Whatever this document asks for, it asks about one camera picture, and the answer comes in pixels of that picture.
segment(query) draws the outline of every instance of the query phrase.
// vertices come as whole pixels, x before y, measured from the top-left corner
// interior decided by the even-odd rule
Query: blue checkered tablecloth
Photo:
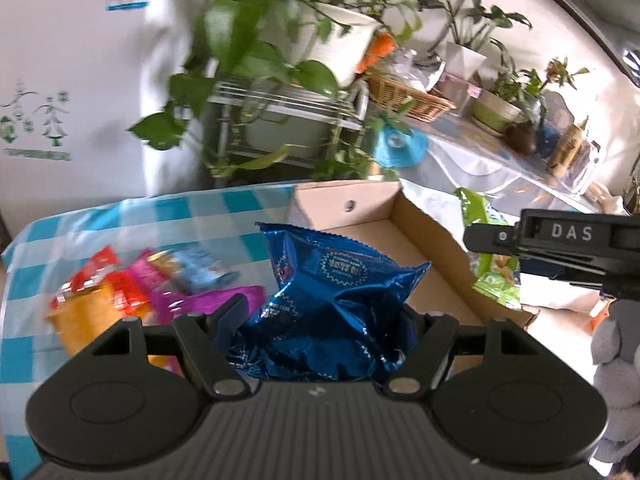
[[[45,218],[26,227],[2,254],[7,282],[0,325],[0,420],[14,478],[40,458],[28,437],[29,396],[68,359],[44,321],[50,298],[92,254],[110,244],[123,264],[147,248],[199,242],[242,272],[238,285],[276,292],[269,256],[255,222],[283,222],[290,185],[188,192]]]

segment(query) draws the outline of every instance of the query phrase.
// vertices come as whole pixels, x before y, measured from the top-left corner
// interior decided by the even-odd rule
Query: open cardboard box
[[[469,258],[449,232],[402,193],[398,182],[343,181],[296,186],[289,222],[367,244],[402,266],[432,265],[407,304],[481,326],[503,317],[526,327],[533,315],[510,310],[472,289]]]

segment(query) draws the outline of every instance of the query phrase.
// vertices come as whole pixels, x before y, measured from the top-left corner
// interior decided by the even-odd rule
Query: red snack wrapper
[[[123,312],[123,316],[143,317],[149,299],[137,283],[124,270],[114,270],[107,274],[103,283],[109,283],[113,289],[113,306]]]
[[[57,308],[60,303],[64,303],[73,294],[98,285],[106,274],[119,265],[120,260],[111,249],[111,246],[107,245],[89,258],[89,261],[82,266],[82,269],[78,270],[68,282],[58,289],[49,303],[49,307]]]

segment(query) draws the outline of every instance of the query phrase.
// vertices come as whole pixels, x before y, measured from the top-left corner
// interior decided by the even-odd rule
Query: blue snack bag
[[[404,360],[402,306],[430,263],[405,268],[350,238],[258,225],[280,290],[240,327],[229,363],[258,379],[384,383]]]

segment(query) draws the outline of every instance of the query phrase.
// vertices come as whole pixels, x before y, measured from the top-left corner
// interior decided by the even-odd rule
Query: white flower pot
[[[485,60],[486,56],[449,41],[445,48],[444,61],[447,64],[444,70],[468,81]]]
[[[287,39],[284,31],[276,25],[277,19],[270,20],[273,26],[265,30],[261,38],[279,47],[289,63],[297,64],[305,59],[315,59],[323,63],[334,73],[338,84],[343,88],[353,81],[356,67],[362,60],[379,23],[359,12],[328,4],[318,4],[318,9],[336,22],[351,25],[349,33],[341,37],[342,28],[334,23],[329,38],[323,43],[316,35],[316,12],[310,7],[305,7],[300,20],[309,25],[300,29],[296,43]]]

